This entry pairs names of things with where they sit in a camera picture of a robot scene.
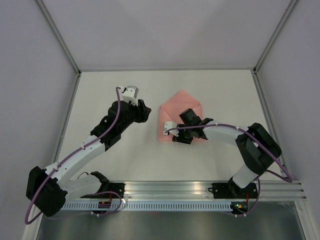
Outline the pink cloth napkin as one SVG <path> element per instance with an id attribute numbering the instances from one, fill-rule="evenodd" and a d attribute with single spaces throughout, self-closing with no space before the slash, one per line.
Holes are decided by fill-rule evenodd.
<path id="1" fill-rule="evenodd" d="M 158 142 L 171 142 L 171 135 L 164 135 L 165 122 L 175 122 L 182 124 L 183 121 L 179 115 L 187 110 L 192 109 L 197 116 L 203 118 L 203 111 L 201 103 L 193 98 L 184 90 L 178 91 L 169 100 L 163 103 L 158 109 L 158 126 L 157 126 L 157 140 Z"/>

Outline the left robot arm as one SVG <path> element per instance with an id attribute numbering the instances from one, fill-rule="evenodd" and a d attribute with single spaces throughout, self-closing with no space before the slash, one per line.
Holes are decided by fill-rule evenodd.
<path id="1" fill-rule="evenodd" d="M 45 168 L 34 167 L 28 175 L 26 197 L 46 217 L 58 213 L 68 201 L 96 195 L 104 198 L 109 193 L 109 180 L 94 171 L 83 180 L 71 178 L 87 163 L 109 150 L 122 133 L 133 123 L 145 123 L 151 113 L 142 99 L 117 100 L 112 103 L 99 124 L 91 130 L 81 147 L 62 160 Z"/>

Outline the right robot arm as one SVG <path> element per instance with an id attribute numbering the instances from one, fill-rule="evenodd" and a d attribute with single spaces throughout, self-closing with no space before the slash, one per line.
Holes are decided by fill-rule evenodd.
<path id="1" fill-rule="evenodd" d="M 219 123 L 212 118 L 201 119 L 191 108 L 179 117 L 182 124 L 167 121 L 163 127 L 163 134 L 171 134 L 173 142 L 190 145 L 194 139 L 203 139 L 238 148 L 243 165 L 228 181 L 228 192 L 235 198 L 248 192 L 252 181 L 263 175 L 282 155 L 280 146 L 259 123 L 247 127 Z"/>

